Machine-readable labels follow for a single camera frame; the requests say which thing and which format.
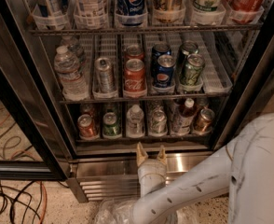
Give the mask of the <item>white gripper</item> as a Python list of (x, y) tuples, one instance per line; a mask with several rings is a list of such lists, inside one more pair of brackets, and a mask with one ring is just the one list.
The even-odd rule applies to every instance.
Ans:
[(140, 183), (140, 196), (144, 197), (149, 193), (162, 189), (166, 185), (166, 164), (167, 156), (163, 145), (160, 146), (157, 160), (159, 162), (145, 162), (148, 155), (141, 142), (136, 148), (136, 162), (138, 168), (138, 177)]

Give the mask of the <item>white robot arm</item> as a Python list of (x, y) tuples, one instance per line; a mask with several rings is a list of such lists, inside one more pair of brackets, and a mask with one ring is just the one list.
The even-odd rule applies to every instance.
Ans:
[(162, 224), (176, 210), (229, 193), (227, 224), (274, 224), (274, 113), (240, 134), (169, 186), (140, 198), (134, 224)]

